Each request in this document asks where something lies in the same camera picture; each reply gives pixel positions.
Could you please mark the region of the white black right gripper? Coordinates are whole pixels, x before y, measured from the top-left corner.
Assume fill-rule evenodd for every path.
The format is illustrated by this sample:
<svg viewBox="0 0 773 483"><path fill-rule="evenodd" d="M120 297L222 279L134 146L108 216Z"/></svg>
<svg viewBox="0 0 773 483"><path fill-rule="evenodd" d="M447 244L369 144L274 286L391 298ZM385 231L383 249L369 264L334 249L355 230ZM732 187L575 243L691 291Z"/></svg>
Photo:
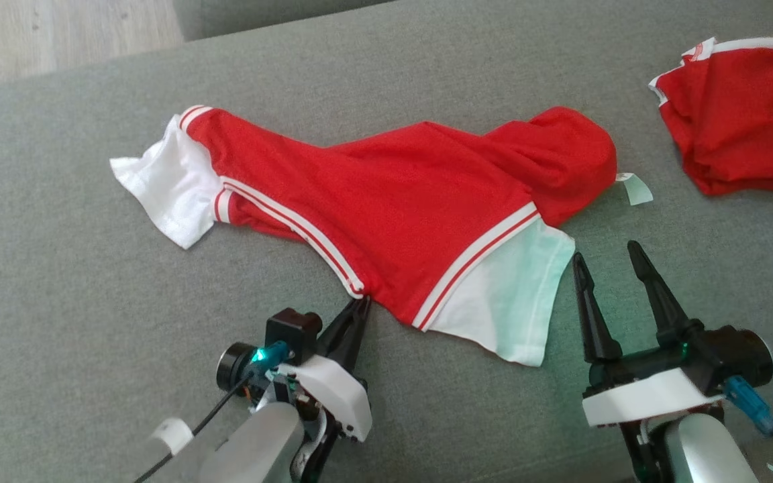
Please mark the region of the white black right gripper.
<svg viewBox="0 0 773 483"><path fill-rule="evenodd" d="M687 342L705 324L685 314L639 242L631 239L627 250L636 278L646 290L659 345L629 355L623 355L620 343L609 332L583 255L577 252L572 257L584 360L590 364L582 409L591 426L671 415L723 398L720 390L700 391L684 372L691 355Z"/></svg>

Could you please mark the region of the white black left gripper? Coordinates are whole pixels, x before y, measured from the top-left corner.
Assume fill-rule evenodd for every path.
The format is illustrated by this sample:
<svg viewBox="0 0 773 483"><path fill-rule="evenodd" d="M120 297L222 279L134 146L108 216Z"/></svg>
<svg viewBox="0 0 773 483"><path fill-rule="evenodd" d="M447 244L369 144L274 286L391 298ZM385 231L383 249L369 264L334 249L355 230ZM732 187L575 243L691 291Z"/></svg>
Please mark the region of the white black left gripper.
<svg viewBox="0 0 773 483"><path fill-rule="evenodd" d="M344 435L359 442L367 440L373 425L367 390L353 377L371 304L371 297L350 300L318 337L318 355L298 366L279 364L266 373L268 382L294 378L295 391L320 403L340 422Z"/></svg>

